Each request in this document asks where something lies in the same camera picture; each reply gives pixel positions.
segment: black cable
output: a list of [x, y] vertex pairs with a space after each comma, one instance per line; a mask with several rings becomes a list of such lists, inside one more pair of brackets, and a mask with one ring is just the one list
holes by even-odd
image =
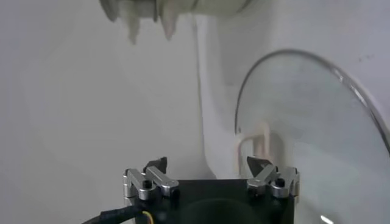
[[114, 209], [101, 212], [99, 216], [89, 219], [83, 224], [119, 224], [142, 215], [142, 209], [136, 206], [128, 206], [121, 209]]

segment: transparent glass lid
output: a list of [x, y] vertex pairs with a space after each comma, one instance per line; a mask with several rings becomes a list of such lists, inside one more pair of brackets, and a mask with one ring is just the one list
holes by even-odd
[[241, 87], [235, 131], [261, 122], [277, 165], [300, 172], [296, 223], [390, 223], [388, 132], [340, 69], [296, 50], [259, 60]]

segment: white surface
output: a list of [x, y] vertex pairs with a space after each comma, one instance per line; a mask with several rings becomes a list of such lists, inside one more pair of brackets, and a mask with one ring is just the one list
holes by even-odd
[[208, 174], [191, 21], [138, 45], [98, 1], [0, 2], [0, 222], [81, 223], [123, 205], [121, 175], [168, 156]]
[[234, 18], [198, 17], [205, 154], [218, 178], [233, 172], [240, 85], [262, 56], [304, 49], [334, 62], [372, 95], [390, 123], [390, 2], [259, 0]]

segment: white plastic part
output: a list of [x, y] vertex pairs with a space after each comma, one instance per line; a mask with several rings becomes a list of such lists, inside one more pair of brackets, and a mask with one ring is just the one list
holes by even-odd
[[241, 170], [242, 168], [241, 148], [244, 142], [248, 140], [253, 140], [255, 142], [255, 139], [261, 136], [264, 136], [263, 145], [253, 144], [254, 146], [253, 155], [257, 158], [267, 159], [270, 162], [273, 162], [273, 159], [271, 158], [269, 152], [271, 131], [267, 122], [260, 122], [259, 129], [255, 130], [253, 133], [246, 134], [246, 135], [240, 133], [237, 135], [238, 140], [237, 140], [237, 145], [235, 147], [235, 155], [236, 155], [235, 170], [238, 178], [241, 178], [243, 175], [243, 171]]
[[135, 1], [119, 1], [118, 16], [129, 29], [129, 39], [135, 44], [140, 31], [140, 17]]
[[173, 34], [175, 33], [176, 22], [181, 12], [185, 12], [185, 8], [181, 8], [175, 1], [163, 1], [160, 16], [167, 40], [171, 40]]

